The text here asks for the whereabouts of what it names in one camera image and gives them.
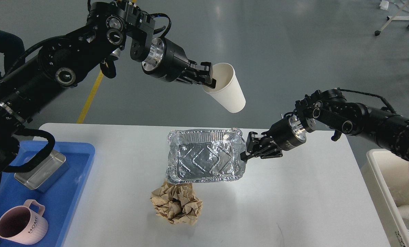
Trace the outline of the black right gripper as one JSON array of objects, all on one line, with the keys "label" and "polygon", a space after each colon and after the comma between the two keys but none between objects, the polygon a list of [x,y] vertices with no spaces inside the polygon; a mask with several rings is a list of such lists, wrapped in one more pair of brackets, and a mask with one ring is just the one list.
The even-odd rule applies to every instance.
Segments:
[{"label": "black right gripper", "polygon": [[280,158],[282,151],[289,151],[306,142],[306,131],[298,117],[285,117],[269,129],[269,136],[250,131],[246,151],[240,154],[242,161],[250,158]]}]

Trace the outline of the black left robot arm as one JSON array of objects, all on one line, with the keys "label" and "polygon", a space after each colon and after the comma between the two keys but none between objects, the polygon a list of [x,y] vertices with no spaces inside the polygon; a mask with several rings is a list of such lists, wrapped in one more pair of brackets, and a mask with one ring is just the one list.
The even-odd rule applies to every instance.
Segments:
[{"label": "black left robot arm", "polygon": [[104,76],[114,78],[114,61],[127,37],[132,39],[130,57],[142,63],[146,75],[216,87],[211,62],[188,59],[182,47],[166,38],[171,21],[155,28],[156,18],[168,18],[165,13],[147,13],[130,0],[87,5],[85,26],[33,45],[0,79],[0,183],[3,172],[30,172],[54,148],[52,134],[28,129],[24,123],[97,65]]}]

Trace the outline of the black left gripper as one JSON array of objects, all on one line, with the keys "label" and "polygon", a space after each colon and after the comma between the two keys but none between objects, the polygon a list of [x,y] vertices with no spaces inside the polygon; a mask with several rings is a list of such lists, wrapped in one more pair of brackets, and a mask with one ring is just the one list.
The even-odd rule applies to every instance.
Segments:
[{"label": "black left gripper", "polygon": [[152,39],[150,52],[142,62],[143,72],[159,80],[215,89],[217,80],[212,78],[212,66],[209,61],[189,61],[182,47],[160,37]]}]

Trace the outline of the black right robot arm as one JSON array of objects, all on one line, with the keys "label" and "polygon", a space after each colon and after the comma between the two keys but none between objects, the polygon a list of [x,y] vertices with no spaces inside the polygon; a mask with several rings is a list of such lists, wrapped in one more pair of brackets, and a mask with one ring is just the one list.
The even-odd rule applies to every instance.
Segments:
[{"label": "black right robot arm", "polygon": [[334,142],[343,134],[360,136],[409,163],[409,119],[397,114],[384,97],[379,97],[384,106],[374,108],[348,102],[343,91],[336,88],[306,94],[295,102],[293,111],[284,114],[269,130],[260,135],[251,131],[241,160],[282,157],[283,151],[305,143],[306,133],[312,133],[318,121],[334,130]]}]

